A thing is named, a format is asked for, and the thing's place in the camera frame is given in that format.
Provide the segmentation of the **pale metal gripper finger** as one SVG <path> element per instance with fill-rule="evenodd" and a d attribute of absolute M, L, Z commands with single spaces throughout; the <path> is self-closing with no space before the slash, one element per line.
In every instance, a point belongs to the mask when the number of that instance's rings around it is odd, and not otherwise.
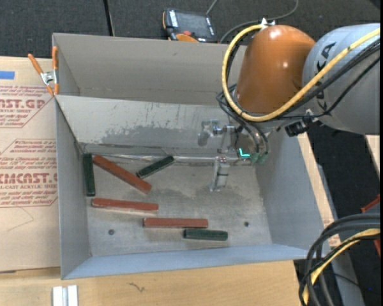
<path fill-rule="evenodd" d="M 213 177 L 209 185 L 210 191 L 219 191 L 226 187 L 230 164 L 226 157 L 217 157 L 213 165 Z"/>
<path fill-rule="evenodd" d="M 208 139 L 217 135 L 222 135 L 227 131 L 226 126 L 220 126 L 218 119 L 203 120 L 201 131 L 198 134 L 197 143 L 200 147 L 206 146 Z"/>

